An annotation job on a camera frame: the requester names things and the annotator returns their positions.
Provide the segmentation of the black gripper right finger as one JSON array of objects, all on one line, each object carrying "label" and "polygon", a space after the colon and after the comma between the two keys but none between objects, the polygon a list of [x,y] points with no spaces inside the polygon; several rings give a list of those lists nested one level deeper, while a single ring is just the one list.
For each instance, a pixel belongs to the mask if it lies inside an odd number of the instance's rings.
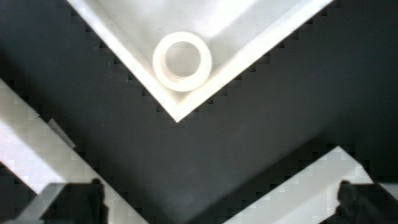
[{"label": "black gripper right finger", "polygon": [[398,199],[378,183],[339,183],[339,205],[320,224],[398,224]]}]

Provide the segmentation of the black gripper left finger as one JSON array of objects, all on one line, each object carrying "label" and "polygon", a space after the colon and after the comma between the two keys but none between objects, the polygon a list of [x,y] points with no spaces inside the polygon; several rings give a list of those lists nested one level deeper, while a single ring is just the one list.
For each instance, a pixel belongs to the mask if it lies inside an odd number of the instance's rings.
[{"label": "black gripper left finger", "polygon": [[101,181],[51,183],[26,205],[14,224],[108,224]]}]

